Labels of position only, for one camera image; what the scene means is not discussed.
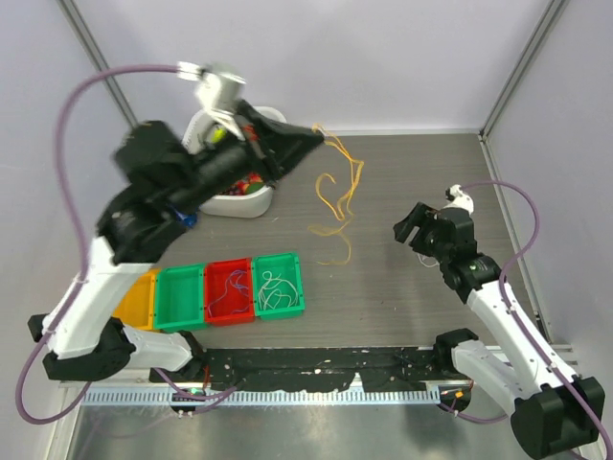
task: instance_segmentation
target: white wall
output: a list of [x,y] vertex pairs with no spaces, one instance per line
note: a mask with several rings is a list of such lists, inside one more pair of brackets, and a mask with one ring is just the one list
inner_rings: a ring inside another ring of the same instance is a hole
[[[27,425],[14,406],[17,374],[34,345],[26,323],[50,311],[78,271],[51,160],[53,122],[68,91],[94,70],[55,2],[10,3],[0,14],[0,446],[2,458],[29,460],[42,458],[50,429]],[[122,185],[110,153],[125,130],[103,88],[85,96],[72,120],[68,164],[87,228]],[[37,362],[27,406],[51,415],[57,393]]]
[[[111,65],[235,65],[246,98],[346,129],[480,128],[548,0],[77,0]],[[185,128],[193,86],[123,85],[136,114]]]
[[[527,263],[555,337],[607,392],[613,430],[613,2],[569,2],[492,136],[502,177],[542,214]],[[512,200],[525,241],[526,206]]]

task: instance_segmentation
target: rubber band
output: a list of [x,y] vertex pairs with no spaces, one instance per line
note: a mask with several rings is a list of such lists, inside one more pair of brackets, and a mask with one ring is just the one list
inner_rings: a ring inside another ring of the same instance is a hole
[[[325,129],[322,128],[321,125],[318,125],[318,124],[314,125],[313,130],[321,131],[322,134],[324,134],[326,137],[331,138],[332,141],[326,140],[324,141],[324,143],[327,146],[334,147],[335,149],[340,151],[349,160],[352,184],[350,188],[347,190],[347,192],[344,195],[342,195],[340,198],[338,198],[338,200],[336,201],[336,206],[333,206],[332,203],[330,203],[323,196],[321,192],[321,184],[322,184],[322,181],[326,178],[329,179],[329,181],[332,184],[336,184],[336,179],[334,178],[332,174],[327,173],[327,172],[320,174],[315,180],[315,193],[317,194],[319,199],[321,199],[324,202],[324,204],[326,204],[326,206],[330,208],[330,210],[334,214],[334,218],[338,220],[339,222],[344,222],[344,223],[338,228],[327,227],[327,226],[317,223],[317,224],[311,224],[307,229],[309,232],[314,233],[315,235],[318,235],[320,237],[331,237],[331,236],[337,235],[347,245],[347,259],[345,259],[344,261],[318,262],[317,264],[319,265],[346,265],[352,259],[352,242],[343,233],[343,231],[345,230],[345,227],[347,227],[353,221],[353,218],[355,217],[355,214],[352,211],[351,204],[352,204],[353,194],[355,193],[355,190],[357,189],[357,186],[360,182],[360,178],[362,176],[362,168],[364,168],[364,162],[362,160],[356,160],[352,158],[352,156],[349,154],[349,152],[347,151],[343,143],[340,141],[340,139],[334,134],[330,134],[329,132],[327,132]],[[347,214],[345,214],[345,211],[343,211],[343,205],[345,205]]]
[[[283,298],[289,299],[287,301],[287,305],[283,307],[284,309],[289,309],[290,307],[295,307],[296,305],[298,305],[298,289],[296,289],[296,287],[291,282],[281,278],[281,275],[273,278],[271,271],[264,271],[261,276],[265,280],[265,283],[261,285],[260,291],[258,292],[258,299],[260,301],[260,308],[262,310],[275,310],[282,302]],[[293,298],[291,295],[284,294],[281,291],[281,288],[279,286],[282,284],[287,284],[292,288],[292,290],[294,291]],[[277,296],[277,303],[274,306],[271,306],[270,298],[274,295]]]
[[[221,294],[221,296],[217,297],[213,302],[211,302],[209,305],[207,305],[207,313],[209,313],[209,317],[212,318],[213,317],[213,312],[211,311],[211,307],[216,304],[217,302],[219,302],[220,300],[222,300],[226,295],[228,295],[229,290],[229,286],[232,286],[232,288],[236,289],[238,292],[240,292],[242,295],[244,295],[245,297],[249,298],[249,287],[245,286],[245,285],[240,285],[238,283],[238,280],[240,279],[240,277],[242,275],[246,275],[247,272],[244,270],[235,270],[232,273],[230,273],[230,276],[228,276],[228,278],[226,279],[226,283],[225,283],[225,290],[223,292],[223,294]],[[232,280],[233,276],[238,275],[236,280]],[[237,310],[233,310],[230,312],[230,314],[234,314],[234,313],[241,313],[243,311],[247,311],[249,310],[249,304],[247,304],[246,307],[242,308],[242,309],[237,309]]]

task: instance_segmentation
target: metal pole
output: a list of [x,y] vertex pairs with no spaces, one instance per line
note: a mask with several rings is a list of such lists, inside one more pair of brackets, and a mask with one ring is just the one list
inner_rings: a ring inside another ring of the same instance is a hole
[[[89,60],[92,62],[96,70],[101,72],[102,70],[107,70],[109,68],[104,55],[94,36],[90,32],[83,16],[81,15],[79,8],[75,4],[73,0],[57,0],[57,4],[60,9],[66,16],[66,20],[70,24],[73,32],[77,36],[77,40],[83,47],[85,54],[89,57]],[[138,119],[132,110],[127,98],[125,97],[124,91],[117,83],[115,78],[106,79],[104,82],[106,85],[106,89],[111,96],[111,99],[121,112],[122,116],[125,118],[125,121],[131,126],[136,127],[138,125]]]
[[555,26],[557,20],[559,19],[562,11],[568,4],[569,0],[551,0],[549,5],[545,9],[545,12],[541,16],[538,21],[538,25],[533,32],[533,35],[530,37],[528,44],[524,48],[522,52],[521,58],[515,65],[515,68],[511,72],[511,76],[505,83],[505,86],[498,96],[498,100],[494,105],[493,109],[489,113],[488,119],[481,130],[481,137],[485,140],[489,138],[491,131],[493,130],[496,122],[500,118],[503,110],[509,103],[509,99],[515,92],[515,89],[522,81],[526,71],[530,67],[530,64],[534,61],[538,51],[542,47],[545,39]]

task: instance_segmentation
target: green bin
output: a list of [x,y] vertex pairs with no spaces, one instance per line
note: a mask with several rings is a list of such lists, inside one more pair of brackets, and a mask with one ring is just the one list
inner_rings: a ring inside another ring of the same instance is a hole
[[174,266],[157,275],[155,329],[166,333],[206,328],[204,264]]

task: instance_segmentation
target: plastic bin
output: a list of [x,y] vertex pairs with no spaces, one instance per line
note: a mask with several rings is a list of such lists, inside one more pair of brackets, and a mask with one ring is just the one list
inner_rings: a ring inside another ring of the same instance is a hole
[[166,333],[193,331],[204,322],[204,264],[166,268],[157,275],[153,325]]
[[285,319],[305,310],[298,254],[256,257],[252,262],[254,304],[260,319]]
[[[283,113],[272,107],[254,107],[264,117],[276,122],[285,123]],[[190,120],[188,128],[183,136],[183,145],[191,153],[197,153],[201,148],[198,134],[206,129],[212,122],[204,109],[196,112]],[[210,216],[224,216],[226,218],[257,218],[264,214],[272,202],[273,190],[270,187],[262,187],[257,192],[245,196],[217,195],[200,206],[200,210]]]
[[251,259],[214,262],[204,270],[204,318],[208,324],[229,326],[256,318]]
[[113,316],[133,328],[153,331],[155,280],[159,272],[160,269],[156,268],[141,276],[115,309]]

